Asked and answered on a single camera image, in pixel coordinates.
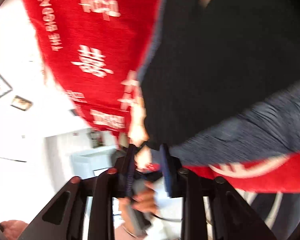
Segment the person's left hand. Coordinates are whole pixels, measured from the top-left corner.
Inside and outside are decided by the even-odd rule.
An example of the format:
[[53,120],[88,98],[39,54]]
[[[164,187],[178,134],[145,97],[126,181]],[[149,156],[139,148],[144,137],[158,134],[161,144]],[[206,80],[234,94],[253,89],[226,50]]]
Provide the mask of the person's left hand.
[[155,191],[153,183],[146,181],[145,189],[135,195],[133,199],[135,202],[130,204],[129,198],[119,198],[119,210],[121,211],[121,217],[124,220],[125,228],[136,235],[136,230],[128,214],[128,207],[131,206],[133,209],[143,213],[154,213],[158,211],[158,207],[155,202]]

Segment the person's right hand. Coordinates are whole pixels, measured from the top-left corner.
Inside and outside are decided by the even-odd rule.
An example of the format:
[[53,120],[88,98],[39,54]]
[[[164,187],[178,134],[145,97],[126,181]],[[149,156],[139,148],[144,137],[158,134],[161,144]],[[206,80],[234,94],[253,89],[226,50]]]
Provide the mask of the person's right hand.
[[21,220],[9,220],[1,222],[4,229],[3,234],[8,240],[17,240],[23,231],[28,226],[27,223]]

